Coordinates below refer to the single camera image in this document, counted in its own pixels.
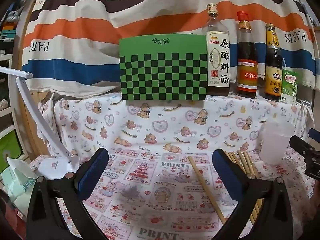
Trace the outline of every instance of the teddy bear print tablecloth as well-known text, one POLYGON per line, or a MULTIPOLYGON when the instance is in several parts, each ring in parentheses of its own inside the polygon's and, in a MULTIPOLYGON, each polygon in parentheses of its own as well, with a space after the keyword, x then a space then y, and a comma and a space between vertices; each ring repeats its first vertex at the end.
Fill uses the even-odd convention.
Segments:
MULTIPOLYGON (((279 165, 259 158, 261 131, 269 118, 290 122, 308 140, 311 109, 267 101, 207 96, 203 102, 123 101, 120 93, 83 100, 63 98, 40 111, 63 144, 82 162, 99 148, 109 165, 88 200, 87 209, 109 239, 211 239, 221 228, 209 199, 188 161, 192 154, 225 217, 236 206, 211 161, 217 148, 246 150, 260 176, 282 176, 291 198, 295 233, 308 217, 313 181, 303 173, 303 158, 288 148, 279 165)), ((59 155, 43 134, 52 155, 59 155)), ((61 210, 77 234, 64 203, 61 210)), ((248 222, 243 234, 250 231, 248 222)))

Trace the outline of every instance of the plastic cup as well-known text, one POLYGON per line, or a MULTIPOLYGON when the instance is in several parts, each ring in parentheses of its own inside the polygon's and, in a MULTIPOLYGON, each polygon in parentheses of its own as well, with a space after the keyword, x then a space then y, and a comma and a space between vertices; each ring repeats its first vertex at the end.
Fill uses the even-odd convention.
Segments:
POLYGON ((268 164, 278 164, 294 135, 294 126, 286 121, 267 120, 262 132, 262 148, 260 158, 268 164))

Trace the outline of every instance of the screw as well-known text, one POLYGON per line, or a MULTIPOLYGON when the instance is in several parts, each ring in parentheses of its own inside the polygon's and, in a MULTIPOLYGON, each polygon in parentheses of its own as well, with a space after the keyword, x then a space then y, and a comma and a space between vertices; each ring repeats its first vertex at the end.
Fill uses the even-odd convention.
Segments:
POLYGON ((283 183, 283 179, 282 178, 280 178, 280 177, 278 177, 278 178, 276 178, 276 181, 278 182, 278 183, 283 183))
POLYGON ((44 179, 44 177, 43 177, 43 176, 40 176, 40 177, 37 178, 37 182, 42 182, 43 179, 44 179))
POLYGON ((256 176, 255 176, 253 173, 248 173, 248 174, 247 174, 247 177, 248 177, 249 179, 255 179, 255 178, 256 178, 256 176))
POLYGON ((67 179, 71 179, 71 178, 73 177, 73 175, 74 175, 73 172, 68 172, 68 173, 65 175, 65 177, 66 177, 67 179))

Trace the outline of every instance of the wooden chopstick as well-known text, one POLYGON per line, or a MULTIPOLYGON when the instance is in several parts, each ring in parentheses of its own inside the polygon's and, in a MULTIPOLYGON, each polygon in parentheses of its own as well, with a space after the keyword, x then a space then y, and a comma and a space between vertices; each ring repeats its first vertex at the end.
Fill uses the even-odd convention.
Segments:
POLYGON ((236 160, 236 163, 239 165, 239 167, 243 170, 243 172, 245 172, 244 167, 241 165, 241 163, 239 162, 238 158, 236 157, 236 155, 234 154, 234 152, 231 152, 231 155, 234 157, 234 159, 236 160))
MULTIPOLYGON (((228 158, 229 158, 233 163, 238 164, 238 166, 244 171, 244 168, 242 167, 242 165, 240 164, 238 158, 236 157, 236 155, 235 155, 233 152, 231 152, 231 153, 225 152, 225 154, 228 156, 228 158)), ((251 222, 252 224, 254 224, 255 219, 257 218, 257 216, 258 216, 258 215, 257 215, 256 210, 252 211, 252 214, 251 214, 250 217, 249 217, 250 222, 251 222)))
MULTIPOLYGON (((237 151, 240 159, 241 159, 241 162, 244 166, 244 169, 245 169, 245 172, 248 174, 248 173, 252 173, 256 176, 257 171, 255 171, 255 169, 253 168, 253 163, 252 163, 252 160, 250 159, 248 153, 245 151, 244 153, 242 153, 240 150, 237 151)), ((261 199, 258 199, 256 204, 254 205, 254 209, 252 211, 252 216, 254 218, 254 220, 257 219, 256 215, 258 215, 258 213, 260 212, 260 208, 262 206, 262 200, 261 199)))
POLYGON ((206 192, 208 198, 210 199, 210 202, 211 202, 213 208, 215 209, 216 213, 218 214, 218 217, 220 218, 222 224, 224 224, 226 222, 226 219, 224 218, 224 216, 223 216, 223 214, 222 214, 217 202, 215 201, 215 199, 214 199, 214 197, 213 197, 208 185, 204 181, 204 178, 201 175, 198 167, 196 166, 196 163, 194 162, 192 156, 189 156, 188 159, 189 159, 189 161, 191 163, 191 166, 192 166, 193 170, 195 171, 195 173, 196 173, 196 175, 197 175, 202 187, 204 188, 204 191, 206 192))
MULTIPOLYGON (((248 163, 250 163, 250 166, 251 166, 251 173, 253 173, 255 176, 256 176, 256 178, 258 178, 258 172, 257 172, 257 170, 255 169, 255 167, 253 166, 253 163, 252 163, 252 160, 251 160, 251 158, 250 158, 250 156, 249 156, 249 154, 245 151, 244 152, 244 156, 245 156, 245 158, 246 158, 246 160, 247 160, 247 162, 248 163)), ((262 206, 262 199, 258 199, 257 200, 257 205, 258 205, 258 208, 260 209, 261 208, 261 206, 262 206)))
POLYGON ((245 161, 245 159, 244 159, 244 157, 242 155, 242 152, 240 150, 237 150, 237 153, 238 153, 238 155, 240 157, 240 160, 241 160, 242 165, 244 167, 245 173, 246 174, 250 173, 249 167, 248 167, 247 162, 245 161))

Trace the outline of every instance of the glass bottle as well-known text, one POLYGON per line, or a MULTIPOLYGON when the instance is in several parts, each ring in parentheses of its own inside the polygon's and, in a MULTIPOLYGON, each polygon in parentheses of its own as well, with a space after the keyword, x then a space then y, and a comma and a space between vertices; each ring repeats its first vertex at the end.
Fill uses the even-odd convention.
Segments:
POLYGON ((255 98, 258 82, 258 62, 254 37, 248 14, 240 11, 237 15, 239 29, 237 33, 238 64, 236 93, 243 97, 255 98))
POLYGON ((265 98, 279 101, 282 85, 282 57, 276 29, 273 24, 266 24, 266 34, 265 98))
POLYGON ((209 20, 201 32, 206 36, 208 50, 207 94, 228 96, 230 90, 229 31, 218 20, 217 5, 207 5, 209 20))

